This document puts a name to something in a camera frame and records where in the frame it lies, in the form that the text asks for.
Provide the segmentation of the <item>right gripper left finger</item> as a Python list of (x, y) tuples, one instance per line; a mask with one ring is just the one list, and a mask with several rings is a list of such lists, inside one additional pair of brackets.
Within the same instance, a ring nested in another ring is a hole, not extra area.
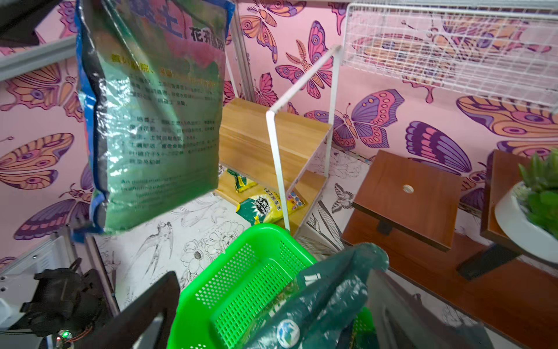
[(78, 342), (78, 348), (166, 348), (177, 314), (180, 285), (164, 274), (117, 317)]

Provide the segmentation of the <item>dark green fertilizer bag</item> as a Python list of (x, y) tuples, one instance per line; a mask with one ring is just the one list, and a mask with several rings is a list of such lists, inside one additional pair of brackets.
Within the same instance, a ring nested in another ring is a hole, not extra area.
[(387, 253), (360, 244), (300, 271), (252, 320), (237, 348), (378, 348), (367, 280)]

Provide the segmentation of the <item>blue edged soil bag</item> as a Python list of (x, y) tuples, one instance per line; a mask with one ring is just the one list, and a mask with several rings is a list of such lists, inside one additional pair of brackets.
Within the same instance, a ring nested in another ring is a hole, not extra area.
[(78, 1), (88, 229), (120, 234), (213, 191), (231, 1)]

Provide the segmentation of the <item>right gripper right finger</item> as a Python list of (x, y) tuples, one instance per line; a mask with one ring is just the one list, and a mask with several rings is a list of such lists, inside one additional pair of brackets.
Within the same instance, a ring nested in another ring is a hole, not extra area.
[(380, 270), (367, 280), (376, 337), (380, 348), (492, 348), (482, 324), (452, 327), (429, 312)]

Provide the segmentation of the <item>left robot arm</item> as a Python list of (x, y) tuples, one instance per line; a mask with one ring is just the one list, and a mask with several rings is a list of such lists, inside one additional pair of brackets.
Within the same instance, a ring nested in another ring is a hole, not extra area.
[(78, 87), (75, 57), (1, 67), (3, 348), (69, 348), (110, 318), (100, 274), (72, 247), (94, 190)]

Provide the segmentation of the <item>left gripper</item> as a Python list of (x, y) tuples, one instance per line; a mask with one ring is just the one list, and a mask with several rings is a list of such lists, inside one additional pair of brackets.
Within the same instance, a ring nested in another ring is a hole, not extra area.
[(36, 27), (59, 3), (60, 0), (1, 0), (1, 46), (38, 46)]

